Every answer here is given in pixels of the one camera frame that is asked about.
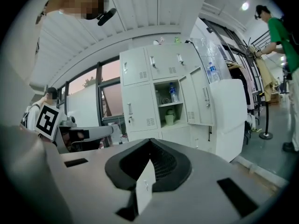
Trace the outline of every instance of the black pole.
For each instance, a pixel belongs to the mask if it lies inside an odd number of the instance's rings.
[[[269,128],[269,104],[268,102],[266,102],[266,130],[261,131],[259,134],[259,137],[263,140],[270,140],[273,138],[273,134],[268,132],[268,128]]]

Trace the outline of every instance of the hand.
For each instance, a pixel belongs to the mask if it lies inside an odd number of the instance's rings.
[[[262,56],[262,52],[261,51],[256,52],[256,56],[257,57],[261,57]]]

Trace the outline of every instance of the locker handle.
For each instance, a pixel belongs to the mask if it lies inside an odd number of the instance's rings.
[[[207,87],[204,87],[202,89],[204,90],[206,106],[210,107],[210,98],[209,98],[209,93],[207,92]]]
[[[177,54],[177,57],[178,57],[178,62],[180,62],[182,65],[184,65],[184,61],[183,61],[181,54]]]
[[[152,67],[156,68],[156,62],[153,56],[149,57],[149,62]]]
[[[128,65],[127,65],[127,63],[125,62],[124,63],[124,69],[123,69],[124,71],[127,71],[128,70]]]
[[[132,106],[131,106],[131,103],[127,103],[127,105],[129,106],[129,115],[132,115],[133,112],[132,112]]]

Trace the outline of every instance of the plastic bottle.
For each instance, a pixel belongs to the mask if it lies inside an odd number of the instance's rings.
[[[216,67],[212,64],[212,62],[209,63],[209,69],[212,75],[212,82],[220,81],[218,70],[216,70]]]
[[[158,91],[156,91],[156,98],[157,98],[158,105],[160,105],[161,104],[161,96]]]
[[[173,103],[179,102],[176,88],[173,86],[172,82],[170,83],[169,92],[170,92],[172,102]]]

